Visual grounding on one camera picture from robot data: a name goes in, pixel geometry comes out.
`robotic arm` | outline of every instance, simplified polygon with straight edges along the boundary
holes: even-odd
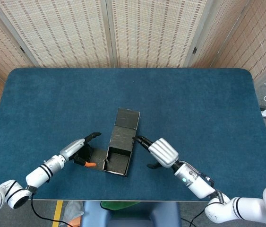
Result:
[[[133,137],[133,139],[158,161],[155,165],[147,165],[149,168],[160,166],[172,168],[174,175],[198,198],[210,197],[211,200],[205,208],[205,214],[212,222],[223,223],[229,220],[243,219],[266,223],[266,188],[263,192],[263,200],[240,197],[230,200],[226,195],[214,189],[214,182],[210,177],[200,173],[189,163],[178,161],[178,152],[165,139],[161,138],[154,143],[142,136]]]
[[[16,180],[9,180],[0,185],[0,209],[6,202],[12,209],[21,207],[37,189],[48,182],[49,179],[58,171],[64,168],[64,164],[73,159],[74,155],[91,139],[101,135],[94,132],[84,139],[76,140],[60,151],[60,154],[54,155],[44,164],[40,165],[34,171],[26,176],[27,187],[24,189]],[[84,166],[96,166],[96,163],[84,162]]]

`blue tablecloth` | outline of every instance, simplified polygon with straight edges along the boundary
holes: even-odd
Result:
[[[16,69],[0,103],[0,183],[25,177],[70,142],[107,149],[118,107],[140,111],[137,135],[165,138],[229,197],[261,197],[266,128],[251,75],[241,69]],[[67,163],[36,199],[193,201],[135,144],[128,177]]]

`green object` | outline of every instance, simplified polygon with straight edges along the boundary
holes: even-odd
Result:
[[[102,208],[107,210],[121,210],[136,205],[138,203],[140,202],[101,201],[100,205]]]

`orange object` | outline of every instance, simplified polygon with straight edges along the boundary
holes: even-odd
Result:
[[[85,167],[94,167],[94,166],[96,166],[96,163],[94,163],[94,162],[86,162],[85,163]]]
[[[80,227],[80,221],[81,221],[81,216],[71,220],[69,222],[69,224],[72,225],[73,227]]]

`black box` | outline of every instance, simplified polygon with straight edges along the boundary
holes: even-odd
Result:
[[[140,112],[118,108],[115,126],[112,132],[103,170],[109,173],[127,176]]]

